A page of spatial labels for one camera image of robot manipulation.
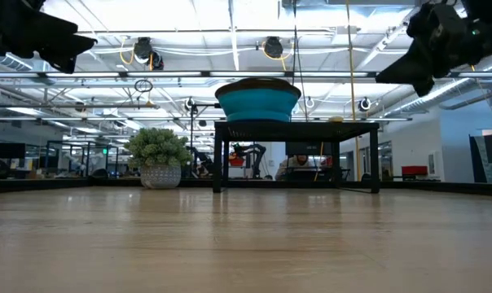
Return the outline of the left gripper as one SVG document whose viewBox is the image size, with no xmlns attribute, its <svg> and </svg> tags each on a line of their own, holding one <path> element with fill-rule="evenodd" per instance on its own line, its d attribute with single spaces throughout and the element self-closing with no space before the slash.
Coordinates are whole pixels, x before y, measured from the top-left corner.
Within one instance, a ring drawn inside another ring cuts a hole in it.
<svg viewBox="0 0 492 293">
<path fill-rule="evenodd" d="M 97 40 L 75 35 L 73 22 L 42 11 L 45 0 L 0 0 L 0 55 L 31 57 L 35 51 L 54 69 L 72 74 L 77 56 Z"/>
</svg>

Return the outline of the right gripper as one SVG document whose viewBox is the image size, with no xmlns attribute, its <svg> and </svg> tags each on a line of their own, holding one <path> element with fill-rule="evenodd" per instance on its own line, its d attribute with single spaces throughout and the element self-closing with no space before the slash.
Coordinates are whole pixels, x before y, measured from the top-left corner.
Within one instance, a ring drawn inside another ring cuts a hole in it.
<svg viewBox="0 0 492 293">
<path fill-rule="evenodd" d="M 419 97 L 430 93 L 433 77 L 463 64 L 476 65 L 492 55 L 492 2 L 426 2 L 410 18 L 412 43 L 405 55 L 376 75 L 377 83 L 412 85 Z"/>
</svg>

